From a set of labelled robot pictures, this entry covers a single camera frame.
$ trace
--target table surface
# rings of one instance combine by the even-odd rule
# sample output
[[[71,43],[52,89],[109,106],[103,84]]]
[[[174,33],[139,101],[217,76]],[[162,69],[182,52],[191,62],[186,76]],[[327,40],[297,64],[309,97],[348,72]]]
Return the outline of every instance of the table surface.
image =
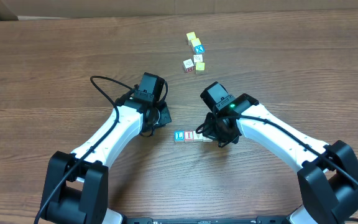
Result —
[[[206,48],[204,75],[183,72],[191,31]],[[199,95],[215,81],[358,157],[358,10],[0,22],[0,223],[32,223],[51,155],[110,115],[89,77],[132,86],[144,72],[168,82],[172,123],[134,138],[109,171],[109,208],[128,217],[244,218],[301,205],[296,174],[249,139],[174,143],[174,130],[204,121]],[[126,92],[98,84],[113,99]]]

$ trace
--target row of letter blocks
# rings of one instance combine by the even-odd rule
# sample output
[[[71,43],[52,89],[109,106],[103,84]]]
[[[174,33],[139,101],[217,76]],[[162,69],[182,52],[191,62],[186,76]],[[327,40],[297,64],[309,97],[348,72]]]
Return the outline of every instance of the row of letter blocks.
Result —
[[[212,139],[204,137],[203,134],[197,134],[196,131],[175,131],[175,142],[211,142]]]

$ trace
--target cube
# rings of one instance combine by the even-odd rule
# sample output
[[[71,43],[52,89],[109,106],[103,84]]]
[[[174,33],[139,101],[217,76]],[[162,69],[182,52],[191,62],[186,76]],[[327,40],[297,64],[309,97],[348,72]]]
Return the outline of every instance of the cube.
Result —
[[[193,131],[185,131],[185,143],[194,142]]]
[[[197,62],[196,64],[196,74],[204,74],[205,72],[205,63]]]
[[[191,40],[191,48],[193,50],[195,47],[200,46],[200,45],[201,45],[201,41],[199,40],[199,38]]]
[[[212,139],[203,136],[203,142],[211,142],[211,141],[212,141]]]
[[[188,45],[191,45],[191,41],[197,38],[196,34],[194,32],[190,32],[190,33],[186,34],[186,36],[187,36],[187,44]]]
[[[193,62],[196,65],[197,62],[203,62],[203,55],[194,55]]]
[[[197,134],[196,131],[193,131],[194,142],[202,142],[203,134]]]
[[[193,61],[191,61],[191,59],[185,60],[183,62],[183,67],[185,68],[185,72],[191,72],[194,70],[194,64]]]
[[[199,46],[194,47],[194,53],[203,55],[205,53],[204,46],[201,44]]]
[[[173,135],[175,142],[185,142],[185,131],[175,131]]]

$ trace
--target yellow block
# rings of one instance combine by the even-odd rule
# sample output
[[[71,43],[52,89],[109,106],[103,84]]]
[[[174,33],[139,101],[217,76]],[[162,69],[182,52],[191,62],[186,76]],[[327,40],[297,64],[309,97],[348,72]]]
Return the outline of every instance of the yellow block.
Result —
[[[186,34],[186,36],[187,36],[187,41],[191,41],[191,40],[194,40],[194,39],[196,39],[197,37],[196,37],[196,34],[194,33],[194,32],[190,32],[190,33],[188,33],[188,34]]]
[[[201,45],[201,41],[199,40],[199,38],[196,38],[194,40],[191,40],[191,45],[194,47],[197,47],[199,45]]]
[[[197,62],[196,63],[196,74],[203,73],[205,71],[205,63],[204,62]]]

